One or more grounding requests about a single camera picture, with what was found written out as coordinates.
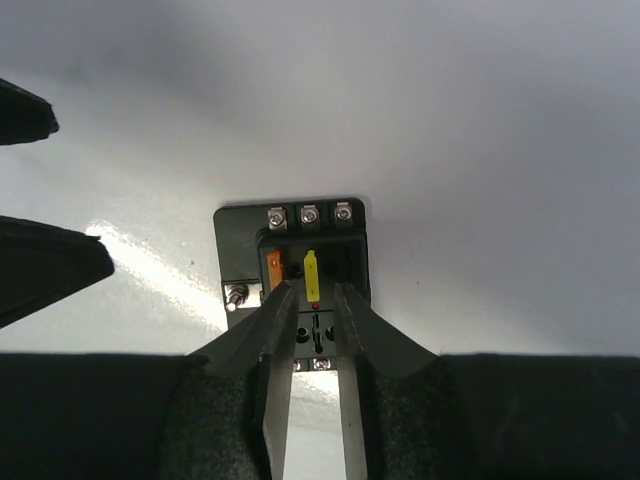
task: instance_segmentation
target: white surface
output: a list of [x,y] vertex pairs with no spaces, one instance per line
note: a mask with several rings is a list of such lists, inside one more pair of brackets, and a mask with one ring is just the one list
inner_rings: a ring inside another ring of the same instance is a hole
[[[118,272],[0,349],[193,350],[225,324],[215,209],[355,194],[374,306],[422,345],[638,354],[639,27],[631,0],[5,2],[0,76],[61,131],[0,150],[0,211],[102,233]],[[344,476],[336,390],[296,380],[287,478]]]

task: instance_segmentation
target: black electrical device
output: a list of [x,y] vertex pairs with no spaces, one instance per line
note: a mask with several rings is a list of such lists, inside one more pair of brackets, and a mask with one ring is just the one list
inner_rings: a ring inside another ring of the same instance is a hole
[[356,198],[227,206],[213,218],[229,327],[299,280],[295,371],[335,368],[336,283],[371,301],[365,207]]

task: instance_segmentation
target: metal terminal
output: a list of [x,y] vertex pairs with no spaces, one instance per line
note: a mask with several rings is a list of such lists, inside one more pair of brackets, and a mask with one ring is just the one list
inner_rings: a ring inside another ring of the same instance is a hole
[[349,202],[338,202],[333,213],[338,225],[347,223],[351,225],[353,223],[353,209]]
[[328,358],[314,358],[313,369],[317,372],[329,370],[331,368],[331,360]]
[[227,311],[235,312],[238,307],[247,301],[249,297],[249,287],[246,285],[228,285],[225,287],[225,296],[227,300]]
[[300,209],[300,218],[305,227],[318,227],[320,225],[320,212],[315,205],[305,205]]
[[272,208],[267,212],[270,230],[287,229],[287,211],[282,207]]
[[228,312],[235,312],[240,308],[258,308],[262,304],[262,284],[225,285],[224,298]]

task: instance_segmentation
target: round black hole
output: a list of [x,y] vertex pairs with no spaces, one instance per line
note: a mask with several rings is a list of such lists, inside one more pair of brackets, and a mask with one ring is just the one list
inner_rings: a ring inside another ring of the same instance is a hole
[[298,343],[307,343],[309,341],[309,330],[306,328],[300,327],[296,331],[296,342]]
[[331,260],[324,262],[322,264],[322,273],[330,277],[335,277],[338,274],[338,264]]
[[287,278],[302,278],[302,266],[298,262],[293,262],[287,266]]

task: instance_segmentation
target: silver screw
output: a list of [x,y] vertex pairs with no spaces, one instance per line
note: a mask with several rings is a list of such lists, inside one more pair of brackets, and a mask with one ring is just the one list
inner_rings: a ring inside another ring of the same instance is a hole
[[331,360],[328,358],[314,358],[313,369],[319,372],[329,370],[331,368]]
[[318,213],[318,209],[315,207],[305,207],[302,210],[302,221],[303,223],[314,223],[318,220],[320,214]]
[[242,305],[249,295],[246,285],[235,285],[227,293],[227,311],[235,312]]
[[269,212],[269,224],[272,227],[279,227],[284,223],[284,214],[279,211],[270,211]]
[[351,220],[352,216],[353,216],[353,211],[351,210],[351,207],[347,205],[336,207],[336,218],[341,222],[346,222],[348,220]]

